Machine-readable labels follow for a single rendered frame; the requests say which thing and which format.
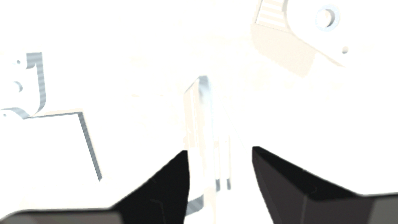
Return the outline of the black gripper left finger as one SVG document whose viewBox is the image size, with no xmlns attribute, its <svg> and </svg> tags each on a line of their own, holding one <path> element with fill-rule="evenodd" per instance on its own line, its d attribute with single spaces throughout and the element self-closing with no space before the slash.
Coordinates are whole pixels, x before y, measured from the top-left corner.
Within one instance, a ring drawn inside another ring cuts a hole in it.
<svg viewBox="0 0 398 224">
<path fill-rule="evenodd" d="M 16 210 L 0 224 L 184 224 L 190 192 L 188 150 L 109 207 Z"/>
</svg>

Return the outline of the white flat plate with holes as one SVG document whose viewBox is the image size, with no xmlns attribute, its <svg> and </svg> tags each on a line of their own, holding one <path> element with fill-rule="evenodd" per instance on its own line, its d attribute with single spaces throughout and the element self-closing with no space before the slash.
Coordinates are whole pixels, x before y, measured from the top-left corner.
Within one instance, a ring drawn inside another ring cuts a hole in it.
<svg viewBox="0 0 398 224">
<path fill-rule="evenodd" d="M 43 52 L 0 57 L 0 123 L 25 119 L 46 104 Z"/>
</svg>

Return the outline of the white rounded plate with two holes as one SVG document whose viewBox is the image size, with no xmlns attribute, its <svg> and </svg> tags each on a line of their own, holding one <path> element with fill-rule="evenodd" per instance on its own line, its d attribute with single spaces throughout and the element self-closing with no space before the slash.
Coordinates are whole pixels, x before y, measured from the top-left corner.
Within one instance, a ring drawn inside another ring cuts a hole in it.
<svg viewBox="0 0 398 224">
<path fill-rule="evenodd" d="M 281 12 L 294 38 L 333 64 L 347 67 L 376 0 L 283 0 Z M 328 26 L 318 16 L 330 14 Z"/>
</svg>

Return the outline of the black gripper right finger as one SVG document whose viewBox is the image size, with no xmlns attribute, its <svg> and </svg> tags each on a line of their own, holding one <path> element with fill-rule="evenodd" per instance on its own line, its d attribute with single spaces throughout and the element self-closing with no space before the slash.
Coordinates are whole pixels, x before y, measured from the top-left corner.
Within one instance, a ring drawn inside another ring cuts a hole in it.
<svg viewBox="0 0 398 224">
<path fill-rule="evenodd" d="M 398 224 L 398 192 L 360 194 L 261 146 L 251 160 L 273 224 Z"/>
</svg>

